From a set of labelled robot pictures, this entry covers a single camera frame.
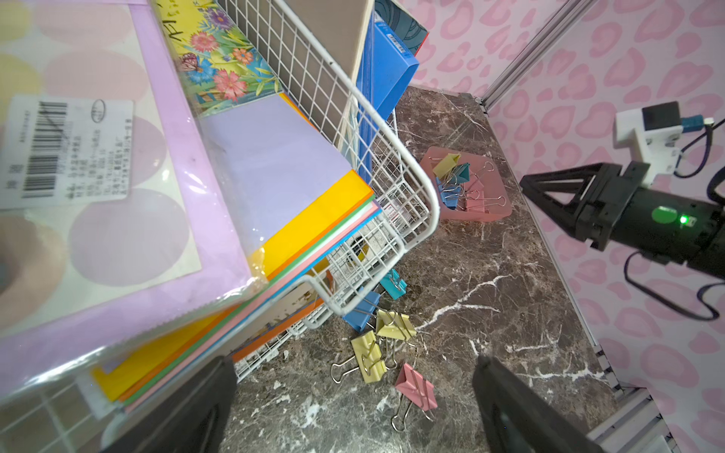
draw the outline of pink leopard print wallpaper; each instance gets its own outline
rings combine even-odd
[[[724,44],[725,0],[598,0],[491,110],[491,124],[519,178],[593,162],[626,165],[629,151],[612,148],[617,111],[677,100],[683,116],[725,117]],[[724,146],[725,130],[717,130],[702,173],[660,176],[654,188],[706,199],[708,181],[725,165]],[[704,140],[693,148],[683,173],[699,164]],[[619,380],[649,388],[683,453],[722,452],[725,319],[699,323],[672,312],[625,283],[622,265],[631,249],[590,249],[534,211]],[[633,259],[631,274],[690,309],[696,290],[713,282],[642,258]],[[724,294],[713,289],[708,299],[725,315]]]
[[[399,0],[429,31],[411,85],[482,95],[565,0]]]

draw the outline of marble countertop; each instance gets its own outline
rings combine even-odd
[[[471,388],[480,353],[504,365],[583,432],[616,410],[579,317],[485,114],[469,96],[409,88],[397,107],[399,137],[420,159],[430,146],[485,154],[500,170],[511,216],[494,223],[441,221],[396,270],[407,294],[382,305],[410,315],[425,346],[416,370],[435,385],[435,421],[416,407],[404,433],[398,370],[365,384],[335,384],[330,364],[352,353],[355,332],[333,317],[282,347],[240,384],[222,452],[486,452]],[[397,354],[413,360],[412,351]]]

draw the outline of wire shelf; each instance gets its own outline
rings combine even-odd
[[[313,272],[330,310],[346,315],[405,252],[434,232],[439,216],[434,187],[284,0],[219,0],[219,5],[266,59],[310,122],[368,182],[383,208],[382,215],[330,253],[326,268]],[[323,284],[328,271],[335,280],[333,290]]]
[[[308,329],[310,322],[315,323],[322,319],[322,322],[324,323],[324,321],[329,317],[329,313],[330,310],[327,306],[321,305],[317,307],[304,320],[297,321],[295,324],[290,325],[286,331],[280,333],[275,338],[272,338],[266,344],[260,346],[259,349],[234,364],[237,383],[242,382],[243,379],[259,368],[262,363],[269,362],[277,357],[282,345],[287,341],[302,335]]]
[[[90,447],[110,418],[96,418],[75,381],[66,379],[2,408],[0,452],[75,453]]]

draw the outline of yellow binder clip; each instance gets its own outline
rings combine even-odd
[[[355,370],[360,370],[362,373],[362,379],[365,383],[378,382],[383,378],[383,374],[388,370],[383,361],[383,355],[380,351],[380,346],[376,343],[375,333],[373,331],[367,332],[365,335],[361,335],[350,341],[352,344],[352,351],[355,352],[349,359],[342,363],[333,363],[330,366],[330,376],[335,383],[341,383],[342,379],[352,373]],[[348,370],[340,376],[340,379],[335,379],[333,369],[336,367],[343,367],[353,359],[357,359],[357,367]]]
[[[448,175],[451,170],[453,170],[453,167],[458,165],[458,160],[460,159],[460,154],[453,154],[449,153],[446,157],[443,159],[440,159],[441,162],[438,162],[438,164],[433,167],[433,174],[437,176],[439,179],[443,179],[445,175]]]
[[[378,336],[395,340],[408,341],[418,333],[410,322],[410,317],[396,311],[378,309],[375,324]]]

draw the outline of black cable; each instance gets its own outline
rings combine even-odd
[[[693,143],[700,140],[700,138],[696,138],[695,140],[690,142],[690,144],[685,146],[682,149],[682,151],[680,151],[680,155],[677,158],[677,164],[675,165],[675,171],[673,173],[676,177],[681,178],[681,179],[692,178],[693,176],[695,176],[698,173],[700,173],[701,171],[703,171],[703,168],[705,168],[705,165],[708,163],[708,159],[710,158],[710,150],[713,147],[713,130],[715,130],[715,128],[712,125],[705,125],[705,134],[703,134],[703,135],[705,135],[707,137],[707,139],[705,140],[706,143],[705,143],[705,153],[703,154],[703,160],[700,162],[700,166],[697,167],[697,169],[694,172],[690,173],[689,175],[679,174],[677,172],[677,167],[679,167],[679,163],[682,160],[682,155],[684,153],[684,150],[689,148],[690,146],[692,146]]]
[[[660,302],[662,305],[665,305],[667,308],[672,309],[676,312],[678,312],[680,315],[688,317],[693,320],[697,321],[714,321],[720,317],[720,312],[716,310],[714,307],[709,305],[707,302],[703,300],[703,297],[705,296],[705,293],[708,291],[708,289],[712,288],[713,286],[717,285],[724,285],[725,282],[720,283],[712,283],[710,285],[705,285],[697,292],[697,300],[700,301],[703,305],[705,305],[705,308],[710,310],[710,313],[712,313],[711,317],[705,317],[702,315],[698,315],[697,313],[693,313],[689,311],[688,309],[682,308],[679,305],[675,304],[674,302],[670,301],[669,299],[665,298],[664,296],[661,296],[660,294],[655,293],[648,287],[632,280],[629,277],[629,260],[632,259],[634,255],[641,255],[642,253],[638,250],[635,253],[629,255],[627,260],[624,262],[624,280],[626,280],[627,283],[632,285],[633,287],[639,289],[641,292],[647,294],[649,297],[652,297],[657,302]]]
[[[715,130],[715,129],[719,128],[720,126],[722,126],[722,125],[723,125],[723,123],[725,123],[725,120],[721,120],[721,121],[720,121],[719,123],[717,123],[716,125],[714,125],[714,126],[713,126],[713,130]],[[706,132],[705,132],[705,133],[702,133],[702,134],[700,134],[700,136],[699,136],[699,137],[697,137],[697,138],[696,138],[695,140],[693,140],[693,141],[689,142],[689,143],[688,143],[687,145],[685,145],[685,147],[684,147],[683,149],[681,149],[681,150],[680,150],[680,152],[681,152],[681,153],[684,153],[684,152],[685,152],[685,151],[687,151],[687,150],[688,150],[688,149],[689,149],[689,148],[690,148],[690,147],[691,147],[692,145],[694,145],[694,144],[696,144],[696,143],[697,143],[698,141],[702,140],[702,139],[703,139],[703,137],[705,137],[706,135],[707,135],[707,133],[706,133]]]
[[[715,191],[715,189],[717,189],[723,181],[725,181],[725,167],[722,167],[717,173],[715,173],[715,175],[713,175],[713,178],[708,184],[707,193],[710,200],[725,206],[725,197]]]

